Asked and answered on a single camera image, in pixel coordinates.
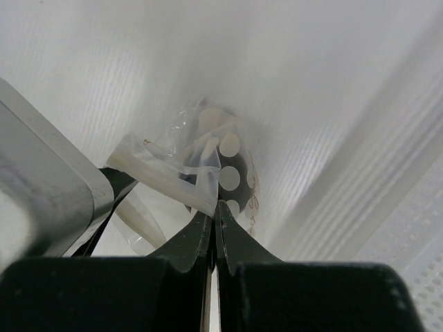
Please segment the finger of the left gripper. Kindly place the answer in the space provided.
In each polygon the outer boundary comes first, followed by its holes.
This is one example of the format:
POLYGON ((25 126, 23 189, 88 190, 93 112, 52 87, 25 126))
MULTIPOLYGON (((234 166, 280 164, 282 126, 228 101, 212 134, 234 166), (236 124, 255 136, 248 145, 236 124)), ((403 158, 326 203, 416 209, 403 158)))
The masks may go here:
POLYGON ((78 249, 71 254, 72 257, 90 257, 95 250, 105 228, 107 227, 111 217, 118 205, 123 199, 135 188, 138 181, 124 172, 120 172, 116 169, 105 167, 100 169, 110 182, 114 191, 114 203, 112 205, 111 212, 108 213, 107 218, 101 221, 97 228, 94 229, 94 233, 83 243, 78 249))

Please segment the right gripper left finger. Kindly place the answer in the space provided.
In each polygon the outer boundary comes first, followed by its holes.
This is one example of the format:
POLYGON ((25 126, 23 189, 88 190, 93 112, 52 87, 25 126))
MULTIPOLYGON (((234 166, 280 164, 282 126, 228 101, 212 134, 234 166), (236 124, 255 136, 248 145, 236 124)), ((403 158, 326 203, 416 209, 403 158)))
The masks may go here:
POLYGON ((2 331, 207 331, 212 220, 146 257, 32 258, 1 276, 2 331))

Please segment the black fake food piece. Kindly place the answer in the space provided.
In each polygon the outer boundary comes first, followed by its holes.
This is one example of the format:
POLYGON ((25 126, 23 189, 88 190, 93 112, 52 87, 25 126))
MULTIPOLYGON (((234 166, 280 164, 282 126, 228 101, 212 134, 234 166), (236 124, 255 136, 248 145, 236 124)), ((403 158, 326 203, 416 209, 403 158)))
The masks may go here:
POLYGON ((204 163, 220 167, 218 199, 226 202, 235 217, 258 209, 258 176, 237 134, 228 133, 221 140, 211 138, 187 147, 183 161, 189 167, 201 167, 204 163))

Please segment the clear zip top bag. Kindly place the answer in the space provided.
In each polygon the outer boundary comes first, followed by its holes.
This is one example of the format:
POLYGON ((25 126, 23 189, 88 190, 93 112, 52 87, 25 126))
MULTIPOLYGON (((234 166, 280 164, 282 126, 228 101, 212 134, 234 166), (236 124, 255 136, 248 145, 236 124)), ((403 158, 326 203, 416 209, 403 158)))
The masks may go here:
MULTIPOLYGON (((182 204, 190 214, 203 212, 213 216, 218 199, 219 166, 204 163, 201 167, 186 166, 183 157, 187 147, 207 139, 221 140, 235 133, 245 144, 246 155, 253 157, 244 139, 242 120, 226 108, 200 101, 191 109, 178 113, 164 137, 155 142, 130 133, 110 157, 107 166, 124 172, 138 181, 116 209, 120 233, 137 255, 147 255, 160 248, 168 238, 164 227, 155 219, 141 195, 141 188, 151 190, 182 204)), ((258 209, 243 212, 234 218, 251 235, 260 209, 260 182, 256 189, 258 209)))

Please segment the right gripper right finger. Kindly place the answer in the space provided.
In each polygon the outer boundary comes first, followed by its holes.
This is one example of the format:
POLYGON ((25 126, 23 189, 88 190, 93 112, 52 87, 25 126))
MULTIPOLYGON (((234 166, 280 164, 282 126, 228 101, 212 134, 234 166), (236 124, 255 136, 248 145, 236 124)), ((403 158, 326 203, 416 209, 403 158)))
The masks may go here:
POLYGON ((423 331, 403 279, 385 264, 285 262, 217 204, 223 331, 423 331))

